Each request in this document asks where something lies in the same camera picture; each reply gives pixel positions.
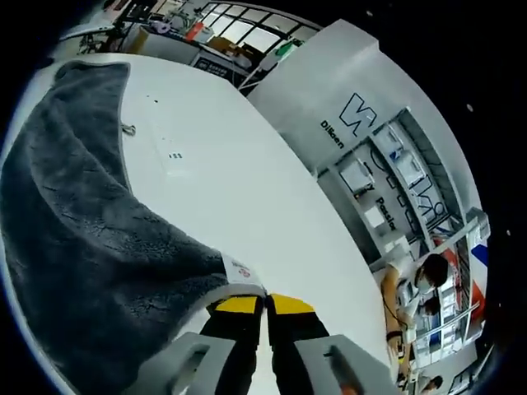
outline white tabletop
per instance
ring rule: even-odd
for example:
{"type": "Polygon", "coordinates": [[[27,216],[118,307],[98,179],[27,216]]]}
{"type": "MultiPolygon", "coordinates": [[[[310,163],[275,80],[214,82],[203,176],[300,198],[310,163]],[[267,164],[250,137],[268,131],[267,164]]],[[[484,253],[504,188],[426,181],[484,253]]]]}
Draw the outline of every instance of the white tabletop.
{"type": "Polygon", "coordinates": [[[60,41],[68,40],[73,37],[78,37],[81,35],[90,35],[95,33],[104,33],[105,31],[110,31],[115,29],[115,26],[109,23],[108,21],[98,21],[97,23],[86,23],[84,25],[74,26],[70,30],[66,31],[63,35],[60,36],[60,41]]]}
{"type": "MultiPolygon", "coordinates": [[[[271,292],[313,305],[331,334],[349,337],[389,365],[379,289],[358,247],[317,183],[277,132],[228,81],[160,59],[128,62],[122,121],[133,194],[199,241],[253,267],[271,292]],[[180,154],[177,159],[169,158],[180,154]]],[[[15,113],[7,146],[62,64],[38,72],[15,113]]],[[[198,314],[184,328],[199,331],[198,314]]],[[[267,321],[251,394],[277,392],[267,321]]]]}

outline black background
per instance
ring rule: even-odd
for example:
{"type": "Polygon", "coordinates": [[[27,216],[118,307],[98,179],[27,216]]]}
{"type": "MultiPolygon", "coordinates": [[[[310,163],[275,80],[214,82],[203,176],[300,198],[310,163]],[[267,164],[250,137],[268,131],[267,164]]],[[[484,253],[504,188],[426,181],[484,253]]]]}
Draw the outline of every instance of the black background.
{"type": "MultiPolygon", "coordinates": [[[[35,65],[60,31],[73,25],[93,3],[2,4],[3,131],[35,65]]],[[[481,380],[479,393],[507,393],[506,388],[522,388],[520,369],[525,363],[513,362],[527,352],[522,336],[527,323],[527,263],[520,254],[527,160],[523,143],[526,123],[522,122],[527,70],[522,11],[510,1],[252,3],[321,26],[342,18],[362,28],[380,41],[381,50],[404,69],[443,114],[464,150],[492,228],[488,242],[487,326],[478,348],[495,342],[498,352],[491,365],[497,367],[481,380]],[[473,107],[473,112],[466,104],[473,107]]],[[[18,335],[5,300],[2,302],[0,353],[4,369],[0,369],[0,393],[35,391],[35,387],[39,393],[53,393],[18,335]]]]}

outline yellow tape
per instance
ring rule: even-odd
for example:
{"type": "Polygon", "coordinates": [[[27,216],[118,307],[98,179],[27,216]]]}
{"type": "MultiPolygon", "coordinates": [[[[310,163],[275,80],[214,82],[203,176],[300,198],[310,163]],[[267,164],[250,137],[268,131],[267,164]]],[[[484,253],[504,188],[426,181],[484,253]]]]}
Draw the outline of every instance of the yellow tape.
{"type": "Polygon", "coordinates": [[[220,303],[216,311],[252,314],[256,309],[256,296],[234,297],[220,303]]]}
{"type": "Polygon", "coordinates": [[[277,314],[314,313],[315,310],[306,302],[289,296],[271,294],[277,314]]]}

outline face mask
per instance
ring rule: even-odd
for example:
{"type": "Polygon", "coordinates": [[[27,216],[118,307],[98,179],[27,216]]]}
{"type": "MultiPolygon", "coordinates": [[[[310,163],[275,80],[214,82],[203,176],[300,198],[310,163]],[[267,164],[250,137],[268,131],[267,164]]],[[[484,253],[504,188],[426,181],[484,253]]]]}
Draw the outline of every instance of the face mask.
{"type": "Polygon", "coordinates": [[[417,284],[416,284],[416,287],[419,289],[419,292],[421,292],[422,294],[426,294],[427,292],[429,292],[431,290],[431,285],[430,283],[428,282],[427,278],[426,277],[421,277],[418,281],[417,281],[417,284]]]}

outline window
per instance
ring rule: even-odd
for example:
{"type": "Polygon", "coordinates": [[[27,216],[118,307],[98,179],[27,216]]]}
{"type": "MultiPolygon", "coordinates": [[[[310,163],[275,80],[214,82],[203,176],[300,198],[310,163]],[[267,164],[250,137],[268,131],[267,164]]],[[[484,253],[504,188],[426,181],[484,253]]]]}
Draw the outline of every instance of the window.
{"type": "Polygon", "coordinates": [[[202,15],[203,16],[207,16],[207,14],[212,11],[212,9],[216,6],[216,4],[210,2],[209,4],[207,4],[207,6],[205,6],[205,8],[203,9],[203,11],[201,11],[202,15]]]}
{"type": "Polygon", "coordinates": [[[228,7],[230,7],[229,4],[218,4],[216,9],[214,10],[214,12],[216,14],[221,14],[222,12],[224,12],[228,7]]]}
{"type": "Polygon", "coordinates": [[[253,22],[260,22],[264,16],[267,16],[269,13],[260,11],[260,10],[254,10],[250,8],[243,16],[242,18],[248,19],[249,21],[253,22]]]}
{"type": "Polygon", "coordinates": [[[279,49],[282,45],[284,45],[285,43],[287,42],[286,39],[282,39],[280,40],[280,42],[276,43],[275,45],[273,45],[272,48],[268,49],[269,52],[271,51],[276,51],[277,49],[279,49]]]}
{"type": "Polygon", "coordinates": [[[266,30],[256,28],[244,38],[243,43],[240,43],[240,46],[243,44],[248,44],[255,47],[259,51],[265,52],[279,40],[280,37],[277,35],[269,33],[266,30]]]}
{"type": "Polygon", "coordinates": [[[163,5],[157,10],[158,14],[166,15],[169,11],[172,11],[175,8],[181,7],[183,3],[175,0],[168,0],[163,3],[163,5]]]}
{"type": "Polygon", "coordinates": [[[252,27],[249,23],[236,21],[229,26],[225,33],[222,34],[222,37],[225,37],[233,43],[237,43],[252,27]]]}
{"type": "Polygon", "coordinates": [[[316,34],[317,34],[317,31],[315,29],[311,29],[310,27],[307,27],[307,26],[301,26],[300,29],[298,29],[297,31],[293,31],[291,35],[295,39],[299,39],[301,41],[307,41],[316,34]]]}
{"type": "Polygon", "coordinates": [[[205,19],[203,19],[203,24],[205,26],[210,27],[219,16],[220,16],[220,13],[214,10],[205,19]]]}
{"type": "Polygon", "coordinates": [[[287,33],[296,25],[298,25],[298,22],[281,15],[273,14],[268,19],[263,21],[263,24],[276,30],[280,30],[282,33],[287,33]]]}
{"type": "Polygon", "coordinates": [[[230,25],[231,22],[232,22],[231,17],[223,15],[223,16],[220,16],[217,19],[217,21],[215,21],[210,27],[212,27],[212,30],[214,30],[215,35],[220,35],[223,32],[223,30],[230,25]]]}
{"type": "Polygon", "coordinates": [[[243,11],[245,11],[245,7],[232,6],[227,10],[226,14],[231,16],[239,16],[243,11]]]}

